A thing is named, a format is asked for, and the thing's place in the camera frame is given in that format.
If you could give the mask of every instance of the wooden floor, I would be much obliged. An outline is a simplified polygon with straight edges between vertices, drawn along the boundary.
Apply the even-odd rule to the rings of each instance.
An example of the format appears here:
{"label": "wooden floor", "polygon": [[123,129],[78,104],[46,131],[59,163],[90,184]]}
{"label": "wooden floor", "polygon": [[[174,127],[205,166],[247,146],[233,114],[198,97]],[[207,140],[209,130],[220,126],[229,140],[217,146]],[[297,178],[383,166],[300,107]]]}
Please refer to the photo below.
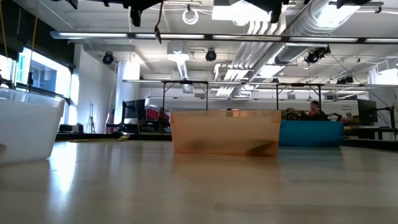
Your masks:
{"label": "wooden floor", "polygon": [[398,223],[398,154],[174,155],[171,142],[57,143],[0,167],[0,223]]}

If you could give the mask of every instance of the white tub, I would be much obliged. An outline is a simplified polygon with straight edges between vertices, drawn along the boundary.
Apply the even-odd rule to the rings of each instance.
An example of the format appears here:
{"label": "white tub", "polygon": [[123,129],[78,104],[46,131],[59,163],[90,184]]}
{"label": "white tub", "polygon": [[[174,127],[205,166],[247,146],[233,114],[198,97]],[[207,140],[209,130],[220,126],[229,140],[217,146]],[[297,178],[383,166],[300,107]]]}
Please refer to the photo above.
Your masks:
{"label": "white tub", "polygon": [[64,100],[0,88],[0,165],[51,155]]}

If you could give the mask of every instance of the tripod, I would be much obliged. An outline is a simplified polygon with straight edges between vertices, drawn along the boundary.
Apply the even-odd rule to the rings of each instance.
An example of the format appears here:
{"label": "tripod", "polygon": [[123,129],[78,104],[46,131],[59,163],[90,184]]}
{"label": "tripod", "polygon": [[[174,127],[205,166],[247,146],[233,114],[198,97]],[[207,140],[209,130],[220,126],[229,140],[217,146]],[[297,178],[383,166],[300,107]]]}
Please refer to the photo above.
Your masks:
{"label": "tripod", "polygon": [[93,119],[93,113],[94,113],[94,103],[90,102],[90,117],[88,118],[87,121],[87,129],[90,127],[90,133],[95,134],[95,123]]}

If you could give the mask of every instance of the desk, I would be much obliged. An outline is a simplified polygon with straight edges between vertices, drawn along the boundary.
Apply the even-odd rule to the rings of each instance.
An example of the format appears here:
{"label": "desk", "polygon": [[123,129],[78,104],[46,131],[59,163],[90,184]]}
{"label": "desk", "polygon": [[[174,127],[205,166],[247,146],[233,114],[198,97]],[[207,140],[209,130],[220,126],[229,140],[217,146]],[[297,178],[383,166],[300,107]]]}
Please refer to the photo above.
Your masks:
{"label": "desk", "polygon": [[377,133],[379,140],[383,139],[383,133],[394,133],[390,127],[377,126],[345,126],[344,134],[347,136],[358,136],[360,139],[374,139],[374,133]]}

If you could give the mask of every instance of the blue container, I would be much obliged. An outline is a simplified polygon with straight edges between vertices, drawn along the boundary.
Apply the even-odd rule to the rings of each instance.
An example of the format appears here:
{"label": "blue container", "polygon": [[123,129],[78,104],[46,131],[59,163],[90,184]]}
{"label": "blue container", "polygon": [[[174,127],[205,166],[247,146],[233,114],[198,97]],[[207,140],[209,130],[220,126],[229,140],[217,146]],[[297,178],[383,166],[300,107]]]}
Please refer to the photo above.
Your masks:
{"label": "blue container", "polygon": [[343,136],[343,123],[332,121],[282,121],[279,146],[338,147]]}

